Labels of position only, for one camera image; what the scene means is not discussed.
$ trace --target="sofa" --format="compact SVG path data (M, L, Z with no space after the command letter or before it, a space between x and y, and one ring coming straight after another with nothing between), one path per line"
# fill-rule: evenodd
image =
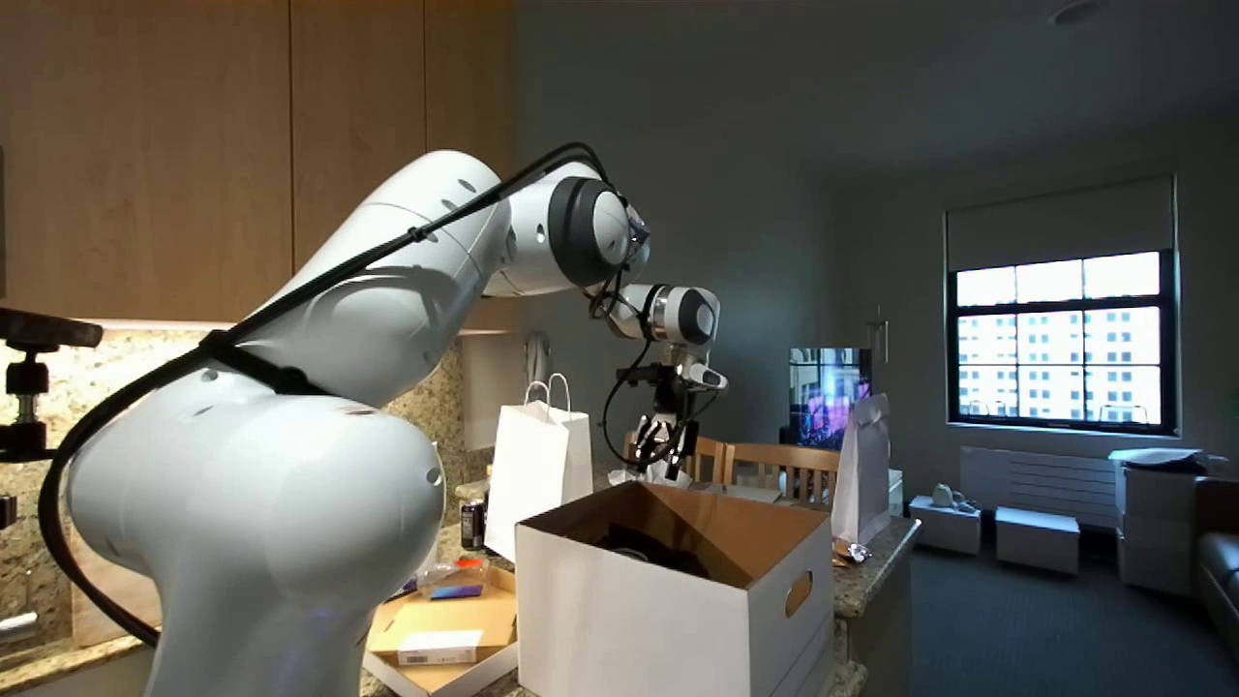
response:
M1239 480L1200 475L1192 495L1195 600L1239 662Z

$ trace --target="wooden chair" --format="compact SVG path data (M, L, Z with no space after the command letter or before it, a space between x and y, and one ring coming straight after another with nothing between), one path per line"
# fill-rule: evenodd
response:
M830 506L837 491L837 447L737 441L729 491L742 500Z
M697 435L697 447L684 457L684 472L697 486L725 486L730 472L730 441Z

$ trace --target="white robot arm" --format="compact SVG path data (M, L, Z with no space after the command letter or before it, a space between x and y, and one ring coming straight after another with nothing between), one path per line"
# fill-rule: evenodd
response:
M697 400L729 386L729 377L707 367L720 300L706 285L631 282L610 296L606 321L661 353L614 377L614 386L649 383L654 411L640 419L610 480L690 484L680 462L697 447Z
M441 517L433 445L381 405L441 361L482 291L602 296L641 256L648 223L597 158L568 147L501 180L433 152L251 317L90 411L37 524L81 591L159 642L147 697L356 693L373 608ZM75 565L60 500L97 552L159 586L164 635Z

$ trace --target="white paper bag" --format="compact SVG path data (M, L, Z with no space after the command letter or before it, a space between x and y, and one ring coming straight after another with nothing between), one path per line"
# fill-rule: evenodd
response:
M841 543L870 543L892 513L892 435L888 393L862 393L848 405L837 491L834 491L834 535Z
M516 561L516 524L591 491L590 414L574 411L568 378L553 373L525 402L501 405L482 546Z

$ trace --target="cabinet door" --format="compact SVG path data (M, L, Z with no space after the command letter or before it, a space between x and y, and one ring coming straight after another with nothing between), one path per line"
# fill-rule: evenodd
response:
M291 267L288 0L5 0L5 300L236 317Z
M459 147L511 174L516 13L511 0L424 0L424 147Z
M421 142L421 0L291 0L293 258Z

